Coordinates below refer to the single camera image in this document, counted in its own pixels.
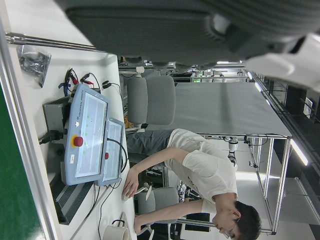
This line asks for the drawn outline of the white and grey left robot hand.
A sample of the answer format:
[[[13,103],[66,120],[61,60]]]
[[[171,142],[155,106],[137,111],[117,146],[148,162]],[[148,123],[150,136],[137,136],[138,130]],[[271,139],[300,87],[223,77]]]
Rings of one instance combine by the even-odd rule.
[[[99,50],[156,65],[243,60],[255,73],[320,89],[317,0],[59,0]]]

